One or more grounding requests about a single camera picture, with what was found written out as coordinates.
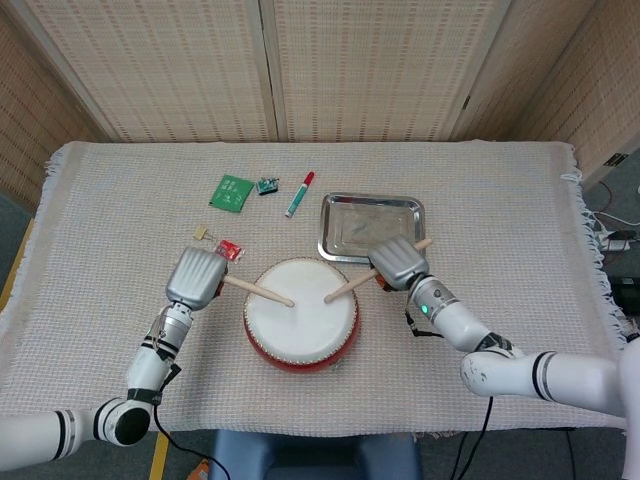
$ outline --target metal tray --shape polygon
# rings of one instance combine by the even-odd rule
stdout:
[[[330,193],[322,200],[318,251],[327,260],[369,263],[369,249],[396,235],[424,238],[424,206],[415,198]]]

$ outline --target green marker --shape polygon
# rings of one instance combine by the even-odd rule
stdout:
[[[313,180],[314,175],[315,173],[313,172],[309,172],[307,174],[304,182],[302,182],[302,185],[300,185],[300,188],[296,192],[296,196],[293,197],[289,208],[287,208],[287,213],[284,214],[286,217],[291,218],[293,217],[293,214],[296,213],[296,209],[298,208],[298,205],[300,205],[304,194],[307,193],[307,189],[309,188],[309,185],[311,185],[311,181]]]

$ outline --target wooden drumstick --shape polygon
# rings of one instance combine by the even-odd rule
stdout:
[[[416,250],[422,250],[423,248],[427,248],[429,245],[431,245],[432,241],[430,238],[425,238],[424,240],[420,240],[418,243],[416,243],[413,247]],[[360,285],[362,285],[363,283],[368,282],[369,280],[371,280],[372,278],[374,278],[376,275],[378,275],[378,271],[375,268],[372,268],[371,270],[369,270],[367,273],[363,273],[361,276],[359,276],[358,278],[354,278],[353,280],[351,280],[349,283],[345,283],[343,286],[341,286],[338,290],[336,290],[333,293],[330,293],[329,295],[327,295],[326,297],[324,297],[324,303],[331,303],[333,302],[336,298],[338,298],[340,295],[342,295],[343,293],[347,293],[350,292],[351,290],[353,290],[356,287],[359,287]]]
[[[222,281],[224,283],[228,283],[229,285],[242,288],[247,292],[255,293],[256,295],[260,295],[261,297],[264,297],[266,299],[281,303],[287,307],[293,307],[295,305],[293,303],[293,300],[284,298],[278,295],[276,292],[272,292],[271,290],[267,290],[266,288],[259,287],[253,283],[245,282],[244,280],[240,280],[239,278],[232,277],[231,275],[225,275]]]

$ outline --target woven wall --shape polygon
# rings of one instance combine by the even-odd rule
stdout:
[[[257,2],[26,3],[113,127],[113,140],[277,139],[259,77],[264,47],[256,50],[252,37],[261,36]]]
[[[591,174],[640,133],[640,3],[600,2],[513,137],[562,140]]]
[[[102,136],[1,11],[0,58],[0,190],[33,212],[51,154],[72,140]]]
[[[447,140],[505,2],[273,5],[288,139],[335,142]]]
[[[513,0],[453,140],[505,140],[595,0]]]

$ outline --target drum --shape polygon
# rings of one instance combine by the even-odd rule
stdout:
[[[337,362],[353,344],[359,325],[353,292],[324,303],[347,282],[331,265],[307,258],[271,267],[256,285],[295,302],[292,308],[250,293],[244,308],[249,341],[271,364],[290,372],[313,372]]]

